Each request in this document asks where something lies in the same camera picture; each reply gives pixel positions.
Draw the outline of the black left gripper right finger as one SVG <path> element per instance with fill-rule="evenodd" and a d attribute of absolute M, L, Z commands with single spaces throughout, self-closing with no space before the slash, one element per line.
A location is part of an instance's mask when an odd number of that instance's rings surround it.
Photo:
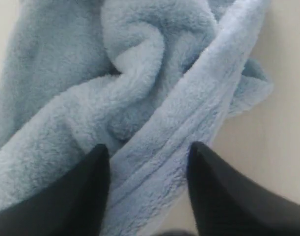
<path fill-rule="evenodd" d="M 252 181 L 202 142 L 188 154 L 187 183 L 200 236 L 300 236 L 300 205 Z"/>

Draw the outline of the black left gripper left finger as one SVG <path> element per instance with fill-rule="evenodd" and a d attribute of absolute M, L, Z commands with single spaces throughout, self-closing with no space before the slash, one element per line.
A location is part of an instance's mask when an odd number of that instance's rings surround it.
<path fill-rule="evenodd" d="M 97 236 L 109 187 L 109 153 L 97 145 L 56 182 L 0 211 L 0 236 Z"/>

